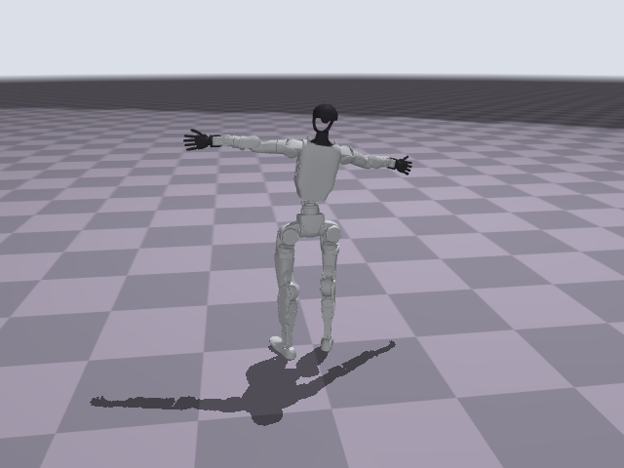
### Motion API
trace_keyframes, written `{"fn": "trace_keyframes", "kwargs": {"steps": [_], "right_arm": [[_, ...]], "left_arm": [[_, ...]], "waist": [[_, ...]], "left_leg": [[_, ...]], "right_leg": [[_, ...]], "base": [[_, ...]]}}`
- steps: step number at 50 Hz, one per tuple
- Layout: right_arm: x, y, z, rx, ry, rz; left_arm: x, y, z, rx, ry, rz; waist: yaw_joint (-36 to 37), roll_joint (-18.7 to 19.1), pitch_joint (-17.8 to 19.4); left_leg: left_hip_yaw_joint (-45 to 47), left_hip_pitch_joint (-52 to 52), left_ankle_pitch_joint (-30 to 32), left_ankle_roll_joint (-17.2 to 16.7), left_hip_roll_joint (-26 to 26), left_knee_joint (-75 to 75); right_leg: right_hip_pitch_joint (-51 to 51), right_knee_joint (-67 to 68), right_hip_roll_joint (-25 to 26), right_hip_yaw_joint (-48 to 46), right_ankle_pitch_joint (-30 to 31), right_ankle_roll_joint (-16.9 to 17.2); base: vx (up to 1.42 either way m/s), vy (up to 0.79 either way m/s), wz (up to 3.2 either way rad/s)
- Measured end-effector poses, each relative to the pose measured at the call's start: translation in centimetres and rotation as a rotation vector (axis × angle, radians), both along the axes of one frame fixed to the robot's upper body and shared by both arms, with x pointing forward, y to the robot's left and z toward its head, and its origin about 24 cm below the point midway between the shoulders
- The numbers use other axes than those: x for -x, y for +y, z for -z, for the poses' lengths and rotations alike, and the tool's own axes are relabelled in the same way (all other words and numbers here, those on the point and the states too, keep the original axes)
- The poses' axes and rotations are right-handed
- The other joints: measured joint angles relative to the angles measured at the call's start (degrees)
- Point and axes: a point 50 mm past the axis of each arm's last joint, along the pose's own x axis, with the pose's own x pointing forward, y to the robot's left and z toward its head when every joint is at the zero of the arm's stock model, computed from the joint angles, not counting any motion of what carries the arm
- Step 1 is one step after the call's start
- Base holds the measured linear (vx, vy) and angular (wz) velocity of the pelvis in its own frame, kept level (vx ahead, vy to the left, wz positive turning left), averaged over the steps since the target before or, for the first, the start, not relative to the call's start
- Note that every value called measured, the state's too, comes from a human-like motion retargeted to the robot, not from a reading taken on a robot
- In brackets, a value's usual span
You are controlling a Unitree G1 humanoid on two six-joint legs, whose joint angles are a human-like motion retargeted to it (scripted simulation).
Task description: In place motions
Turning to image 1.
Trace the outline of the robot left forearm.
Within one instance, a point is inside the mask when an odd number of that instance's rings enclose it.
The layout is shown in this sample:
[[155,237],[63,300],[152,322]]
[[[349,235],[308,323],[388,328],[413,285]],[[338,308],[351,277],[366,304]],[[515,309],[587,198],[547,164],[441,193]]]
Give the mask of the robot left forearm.
[[256,148],[260,144],[257,136],[213,136],[213,145],[231,146],[245,150],[245,148]]

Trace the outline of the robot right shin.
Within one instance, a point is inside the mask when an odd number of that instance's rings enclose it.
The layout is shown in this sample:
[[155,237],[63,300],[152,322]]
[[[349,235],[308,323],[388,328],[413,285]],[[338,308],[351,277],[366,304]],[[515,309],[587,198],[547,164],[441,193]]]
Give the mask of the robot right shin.
[[335,280],[331,280],[331,295],[322,294],[322,316],[324,320],[324,339],[331,339],[332,318],[335,306]]

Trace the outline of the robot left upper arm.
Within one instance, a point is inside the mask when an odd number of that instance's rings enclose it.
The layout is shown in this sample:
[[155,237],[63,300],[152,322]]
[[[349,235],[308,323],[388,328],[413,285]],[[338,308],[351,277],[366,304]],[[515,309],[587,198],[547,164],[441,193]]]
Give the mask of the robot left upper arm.
[[262,142],[260,140],[259,146],[250,148],[250,150],[256,153],[285,154],[289,158],[295,158],[300,153],[302,144],[303,142],[301,140],[294,138],[269,140],[267,142]]

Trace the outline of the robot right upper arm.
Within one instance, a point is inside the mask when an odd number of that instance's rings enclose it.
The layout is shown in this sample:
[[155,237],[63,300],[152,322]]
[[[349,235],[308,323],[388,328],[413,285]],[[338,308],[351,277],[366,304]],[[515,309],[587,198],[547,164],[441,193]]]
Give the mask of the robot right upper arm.
[[350,146],[347,146],[347,145],[339,146],[339,147],[341,150],[340,164],[347,165],[350,163],[350,164],[353,164],[355,166],[358,166],[364,169],[372,168],[372,166],[369,164],[369,157],[372,154],[362,155],[361,153],[354,151]]

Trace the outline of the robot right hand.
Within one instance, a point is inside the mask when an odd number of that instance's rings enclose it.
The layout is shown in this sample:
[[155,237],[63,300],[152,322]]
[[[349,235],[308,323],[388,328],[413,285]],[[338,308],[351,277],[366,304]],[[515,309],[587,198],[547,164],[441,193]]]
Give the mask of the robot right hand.
[[[406,174],[408,176],[409,175],[408,172],[410,172],[410,169],[408,169],[408,167],[411,168],[411,166],[408,165],[408,164],[412,164],[412,162],[405,161],[406,159],[408,159],[408,157],[409,156],[406,156],[405,158],[399,159],[399,160],[395,159],[395,158],[391,158],[393,160],[396,160],[395,168],[391,168],[391,167],[387,167],[387,168],[388,169],[392,169],[392,170],[396,170],[397,169],[400,173],[404,173],[404,174]],[[408,171],[408,172],[405,172],[405,171]]]

